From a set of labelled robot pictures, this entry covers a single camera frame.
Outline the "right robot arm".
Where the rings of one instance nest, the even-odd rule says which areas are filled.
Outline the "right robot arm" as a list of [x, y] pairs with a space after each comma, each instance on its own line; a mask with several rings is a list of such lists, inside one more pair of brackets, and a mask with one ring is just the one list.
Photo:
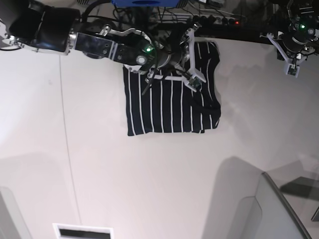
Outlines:
[[68, 7], [53, 7], [36, 0], [3, 0], [0, 20], [5, 26], [3, 42], [18, 49], [67, 55], [74, 49], [93, 58], [108, 58], [123, 64], [130, 72], [146, 75], [148, 85], [155, 79], [181, 81], [197, 91], [205, 83], [195, 66], [195, 32], [198, 22], [172, 30], [168, 41], [124, 21], [95, 16]]

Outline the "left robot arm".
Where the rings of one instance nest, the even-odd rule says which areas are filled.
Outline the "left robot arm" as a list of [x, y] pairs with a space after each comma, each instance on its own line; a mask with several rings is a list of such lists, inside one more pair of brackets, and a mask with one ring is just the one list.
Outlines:
[[286, 75], [297, 77], [300, 65], [319, 53], [319, 2], [317, 0], [271, 0], [278, 9], [261, 33], [285, 61]]

